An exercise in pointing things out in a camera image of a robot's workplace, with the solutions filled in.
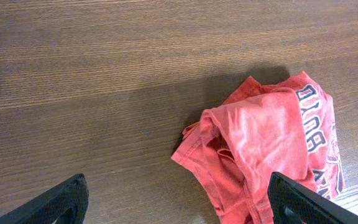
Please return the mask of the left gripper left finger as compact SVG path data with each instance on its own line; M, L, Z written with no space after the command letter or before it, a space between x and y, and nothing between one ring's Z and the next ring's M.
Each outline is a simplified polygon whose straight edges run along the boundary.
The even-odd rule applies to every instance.
M84 174L75 174L0 217L0 224L83 224L89 204Z

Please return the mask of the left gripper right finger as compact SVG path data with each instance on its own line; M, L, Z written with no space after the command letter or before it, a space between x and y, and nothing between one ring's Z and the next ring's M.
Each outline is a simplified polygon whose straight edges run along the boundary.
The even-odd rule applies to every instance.
M280 172L273 172L268 199L274 224L358 224L358 215Z

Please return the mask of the orange printed t-shirt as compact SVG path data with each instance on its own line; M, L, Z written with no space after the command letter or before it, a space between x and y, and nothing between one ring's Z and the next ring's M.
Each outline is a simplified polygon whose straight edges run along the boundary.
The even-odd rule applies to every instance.
M272 223L273 172L329 200L344 189L333 98L306 73L275 85L247 78L184 129L172 159L197 178L221 223Z

